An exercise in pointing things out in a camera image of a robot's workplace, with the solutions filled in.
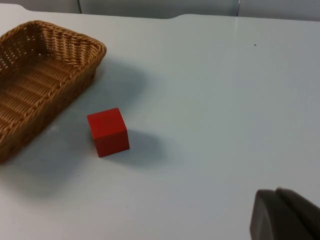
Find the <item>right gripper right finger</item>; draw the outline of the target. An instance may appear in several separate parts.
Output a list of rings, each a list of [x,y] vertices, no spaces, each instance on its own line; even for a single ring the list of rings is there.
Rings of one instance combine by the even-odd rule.
[[[293,211],[312,237],[319,240],[320,208],[291,189],[277,188],[275,192]]]

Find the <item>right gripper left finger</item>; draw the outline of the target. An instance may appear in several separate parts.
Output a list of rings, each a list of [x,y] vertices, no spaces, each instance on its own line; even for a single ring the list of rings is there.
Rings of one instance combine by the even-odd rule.
[[[249,231],[252,240],[314,239],[276,190],[268,189],[255,194]]]

